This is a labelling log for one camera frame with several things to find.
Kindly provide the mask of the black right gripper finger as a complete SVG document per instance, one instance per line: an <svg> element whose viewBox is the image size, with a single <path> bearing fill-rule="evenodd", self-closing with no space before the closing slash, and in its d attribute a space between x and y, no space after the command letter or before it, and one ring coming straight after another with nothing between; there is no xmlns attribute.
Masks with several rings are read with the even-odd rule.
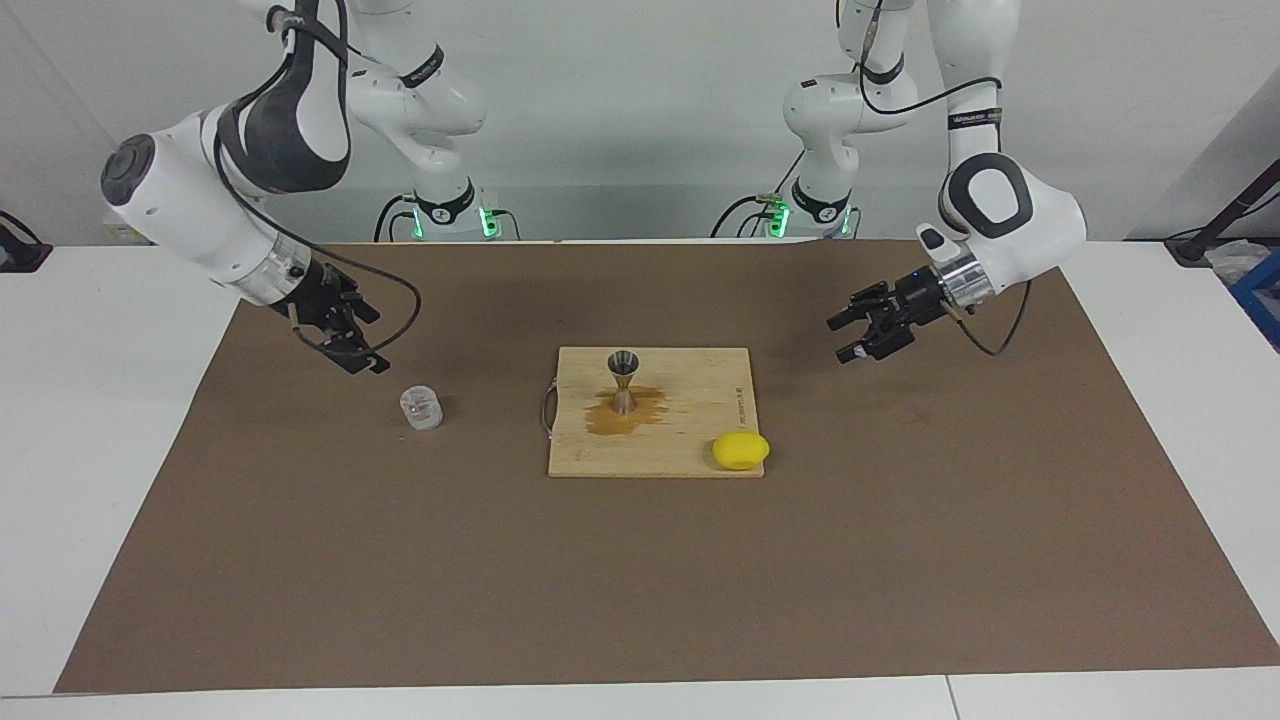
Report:
<svg viewBox="0 0 1280 720"><path fill-rule="evenodd" d="M390 363L371 350L358 325L328 327L323 333L325 340L320 343L320 352L349 374L381 374L390 369Z"/></svg>
<svg viewBox="0 0 1280 720"><path fill-rule="evenodd" d="M333 278L333 316L334 323L355 325L357 322L372 324L381 314L360 293L358 284L347 275Z"/></svg>

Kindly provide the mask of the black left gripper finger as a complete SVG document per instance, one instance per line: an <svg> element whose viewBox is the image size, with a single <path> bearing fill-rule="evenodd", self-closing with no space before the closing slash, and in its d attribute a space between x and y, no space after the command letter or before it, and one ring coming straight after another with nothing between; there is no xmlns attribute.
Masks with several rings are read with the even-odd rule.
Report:
<svg viewBox="0 0 1280 720"><path fill-rule="evenodd" d="M893 287L890 282L879 282L852 295L847 306L829 316L826 324L829 331L841 331L855 322L874 324L895 309Z"/></svg>
<svg viewBox="0 0 1280 720"><path fill-rule="evenodd" d="M841 364L854 363L860 359L874 359L882 361L897 351L908 347L915 341L915 334L910 324L887 319L869 323L864 336L836 352Z"/></svg>

